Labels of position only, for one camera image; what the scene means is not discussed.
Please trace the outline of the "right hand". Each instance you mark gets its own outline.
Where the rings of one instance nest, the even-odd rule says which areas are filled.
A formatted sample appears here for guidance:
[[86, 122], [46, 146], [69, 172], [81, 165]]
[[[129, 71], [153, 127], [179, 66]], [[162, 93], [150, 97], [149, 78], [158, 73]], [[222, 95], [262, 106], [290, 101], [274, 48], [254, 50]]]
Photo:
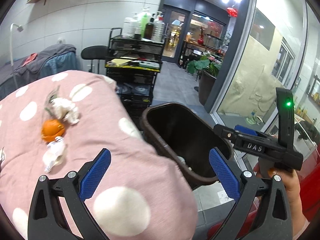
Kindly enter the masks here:
[[310, 222], [303, 215], [302, 201], [300, 198], [300, 183], [295, 170], [285, 171], [276, 168], [268, 170], [268, 176], [272, 178], [278, 175], [285, 186], [287, 198], [289, 201], [293, 239], [298, 239], [299, 236], [306, 230]]

